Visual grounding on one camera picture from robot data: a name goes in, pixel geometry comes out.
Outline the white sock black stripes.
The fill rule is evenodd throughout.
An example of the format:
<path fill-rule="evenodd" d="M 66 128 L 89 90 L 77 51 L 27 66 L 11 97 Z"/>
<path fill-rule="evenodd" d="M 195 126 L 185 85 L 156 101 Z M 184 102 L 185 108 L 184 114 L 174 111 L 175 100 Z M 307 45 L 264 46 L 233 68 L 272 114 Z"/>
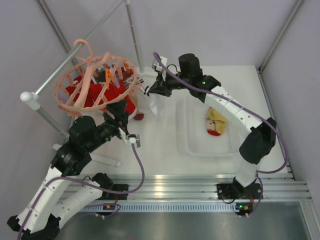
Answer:
<path fill-rule="evenodd" d="M 150 98 L 147 95 L 145 95 L 143 93 L 140 94 L 140 92 L 138 92 L 137 104 L 138 104 L 138 109 L 142 114 L 151 113 Z"/>

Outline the pink round clip hanger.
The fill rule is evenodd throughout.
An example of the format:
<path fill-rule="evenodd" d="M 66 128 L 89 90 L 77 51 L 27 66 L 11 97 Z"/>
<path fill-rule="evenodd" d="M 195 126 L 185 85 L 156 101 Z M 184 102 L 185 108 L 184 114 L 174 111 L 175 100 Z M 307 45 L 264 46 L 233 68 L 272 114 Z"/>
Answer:
<path fill-rule="evenodd" d="M 106 52 L 94 56 L 90 43 L 82 38 L 74 44 L 87 46 L 89 56 L 67 70 L 56 82 L 53 97 L 58 107 L 69 116 L 80 117 L 83 113 L 107 112 L 107 106 L 126 100 L 125 110 L 129 118 L 138 111 L 133 102 L 134 87 L 138 84 L 135 65 L 127 58 Z"/>

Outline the yellow sock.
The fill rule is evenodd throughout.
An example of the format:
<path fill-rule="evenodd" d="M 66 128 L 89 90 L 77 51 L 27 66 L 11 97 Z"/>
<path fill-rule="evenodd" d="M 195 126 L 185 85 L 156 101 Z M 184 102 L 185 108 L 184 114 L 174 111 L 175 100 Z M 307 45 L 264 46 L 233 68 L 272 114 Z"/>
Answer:
<path fill-rule="evenodd" d="M 214 120 L 216 125 L 216 130 L 220 134 L 225 133 L 225 129 L 228 124 L 228 120 L 216 109 L 210 107 L 207 113 L 207 118 L 210 118 L 211 120 Z"/>

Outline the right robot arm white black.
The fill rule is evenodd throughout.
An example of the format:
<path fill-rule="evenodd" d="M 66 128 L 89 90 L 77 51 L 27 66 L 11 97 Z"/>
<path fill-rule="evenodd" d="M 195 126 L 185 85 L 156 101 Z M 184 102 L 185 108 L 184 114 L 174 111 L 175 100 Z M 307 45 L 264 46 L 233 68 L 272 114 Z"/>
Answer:
<path fill-rule="evenodd" d="M 254 195 L 258 165 L 276 144 L 276 121 L 271 117 L 260 118 L 233 100 L 216 78 L 203 74 L 200 61 L 193 53 L 178 58 L 178 73 L 172 73 L 158 53 L 153 56 L 152 68 L 157 77 L 148 91 L 150 94 L 169 97 L 173 90 L 187 89 L 191 96 L 222 114 L 244 138 L 239 147 L 242 157 L 240 168 L 220 199 L 237 200 Z"/>

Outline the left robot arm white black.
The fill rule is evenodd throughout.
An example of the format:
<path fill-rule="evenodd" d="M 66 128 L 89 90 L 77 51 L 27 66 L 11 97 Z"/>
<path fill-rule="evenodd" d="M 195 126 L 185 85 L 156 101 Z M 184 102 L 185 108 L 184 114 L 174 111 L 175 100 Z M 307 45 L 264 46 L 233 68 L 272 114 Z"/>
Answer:
<path fill-rule="evenodd" d="M 11 216 L 7 225 L 21 240 L 53 240 L 64 225 L 83 207 L 94 200 L 107 199 L 113 194 L 114 183 L 105 173 L 97 173 L 87 186 L 63 202 L 59 199 L 73 179 L 92 160 L 91 153 L 113 137 L 128 133 L 127 100 L 106 106 L 104 122 L 96 125 L 91 116 L 75 120 L 69 129 L 69 140 L 56 152 L 47 175 L 36 195 L 18 215 Z"/>

